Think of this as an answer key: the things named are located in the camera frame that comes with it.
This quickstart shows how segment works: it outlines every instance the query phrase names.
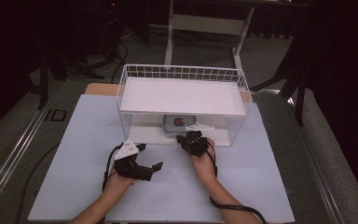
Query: white wire basket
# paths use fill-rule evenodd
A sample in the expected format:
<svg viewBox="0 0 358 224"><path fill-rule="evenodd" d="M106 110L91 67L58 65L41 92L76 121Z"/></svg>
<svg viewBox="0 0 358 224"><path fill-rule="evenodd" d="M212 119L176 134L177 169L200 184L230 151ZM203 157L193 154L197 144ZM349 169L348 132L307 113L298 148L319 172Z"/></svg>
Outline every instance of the white wire basket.
<svg viewBox="0 0 358 224"><path fill-rule="evenodd" d="M117 96L125 137L149 144L176 144L163 116L190 115L214 126L203 136L231 146L252 102L242 70L199 66L126 64Z"/></svg>

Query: dark background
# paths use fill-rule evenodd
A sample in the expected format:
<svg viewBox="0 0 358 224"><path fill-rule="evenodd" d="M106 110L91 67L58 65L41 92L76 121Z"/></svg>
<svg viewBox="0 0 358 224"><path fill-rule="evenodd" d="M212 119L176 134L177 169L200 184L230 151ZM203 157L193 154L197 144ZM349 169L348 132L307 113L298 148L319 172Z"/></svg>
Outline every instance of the dark background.
<svg viewBox="0 0 358 224"><path fill-rule="evenodd" d="M68 56L85 62L87 53L101 51L108 21L105 3L0 2L0 118L33 87L29 74L39 67L39 48L30 24L40 27L42 34ZM118 28L114 35L119 35L120 26L126 24L147 41L148 23L167 23L169 1L117 1L117 6L120 10L115 15ZM303 66L310 50L316 50L317 60L306 63L310 69L307 87L313 90L358 180L358 1L316 1L316 6L319 10L310 14L301 29L304 11L258 8L249 33L265 38L296 36L279 72ZM243 18L245 8L233 7L231 13L219 6L195 7L188 1L177 10ZM102 52L108 50L111 47L103 47Z"/></svg>

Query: table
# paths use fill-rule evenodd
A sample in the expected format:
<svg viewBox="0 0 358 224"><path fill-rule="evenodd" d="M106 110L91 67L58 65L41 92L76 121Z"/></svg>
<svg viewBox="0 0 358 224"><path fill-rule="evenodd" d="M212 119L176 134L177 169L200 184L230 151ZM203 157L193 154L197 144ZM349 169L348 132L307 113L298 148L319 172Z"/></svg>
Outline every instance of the table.
<svg viewBox="0 0 358 224"><path fill-rule="evenodd" d="M91 84L76 106L29 215L65 221L101 193L111 149L125 141L113 86ZM256 104L232 147L216 149L219 180L242 203L273 223L293 222L282 179ZM222 222L179 145L147 145L137 162L163 161L150 182L136 181L106 216L112 222Z"/></svg>
<svg viewBox="0 0 358 224"><path fill-rule="evenodd" d="M168 44L165 53L165 65L172 64L173 29L208 32L225 35L237 35L239 43L232 49L232 55L237 69L242 69L240 52L245 40L248 28L255 11L255 7L295 7L309 8L310 4L292 3L291 0L223 0L223 1L194 1L210 4L247 6L246 17L244 20L229 20L222 18L199 17L193 15L179 15L173 12L174 1L170 2L170 17L168 20Z"/></svg>

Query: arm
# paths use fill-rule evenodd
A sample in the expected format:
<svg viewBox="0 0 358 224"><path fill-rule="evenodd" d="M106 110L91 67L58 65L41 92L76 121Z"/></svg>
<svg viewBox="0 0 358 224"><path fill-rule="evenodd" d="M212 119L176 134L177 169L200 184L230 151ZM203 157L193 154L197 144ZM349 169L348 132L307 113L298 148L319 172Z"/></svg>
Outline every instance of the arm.
<svg viewBox="0 0 358 224"><path fill-rule="evenodd" d="M114 174L106 182L105 189L101 196L87 207L83 212L77 215L71 223L97 223L106 213L115 206L127 191L133 179L129 179L118 174Z"/></svg>
<svg viewBox="0 0 358 224"><path fill-rule="evenodd" d="M208 139L208 142L214 146L214 141ZM212 147L208 147L208 151L213 155ZM234 204L242 205L236 200L217 180L214 175L213 164L208 155L203 154L200 157L191 156L191 162L193 164L194 171L199 178L202 185L211 195L211 198L220 204ZM252 213L246 211L230 210L230 209L219 209L219 213L222 216L226 224L231 223L247 223L247 224L259 224L260 220Z"/></svg>

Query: grey floor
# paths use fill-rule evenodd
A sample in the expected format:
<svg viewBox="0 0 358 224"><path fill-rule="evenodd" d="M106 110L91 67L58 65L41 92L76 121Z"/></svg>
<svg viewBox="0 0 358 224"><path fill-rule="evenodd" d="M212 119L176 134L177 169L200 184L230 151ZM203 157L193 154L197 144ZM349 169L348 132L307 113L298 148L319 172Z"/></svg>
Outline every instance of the grey floor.
<svg viewBox="0 0 358 224"><path fill-rule="evenodd" d="M136 35L122 40L128 48L127 63L164 64L165 31L155 29L160 33L151 36L149 45L139 41ZM221 41L196 42L190 39L191 35L175 34L172 64L234 67L231 48L236 45L235 36ZM273 76L291 42L292 39L279 37L249 36L246 39L241 61L249 86ZM120 53L124 55L124 48L120 48ZM52 98L45 113L49 109L65 110L68 111L67 117L62 122L43 121L33 131L32 141L23 150L17 168L0 193L0 223L15 223L26 179L38 160L60 142L79 95L91 82L110 82L116 67L115 63L97 70L105 79L90 79L70 69L72 72L65 82L50 81ZM37 75L38 71L31 74L35 80ZM282 84L283 81L269 88L279 90ZM357 224L358 185L312 92L306 92L304 128L296 125L293 107L271 91L256 94L255 101L268 131L296 223ZM37 106L38 96L27 94L0 120L0 167L29 130L27 128L33 119L46 116L37 111ZM25 194L20 223L32 223L26 219L53 156L54 153L49 154L35 170Z"/></svg>

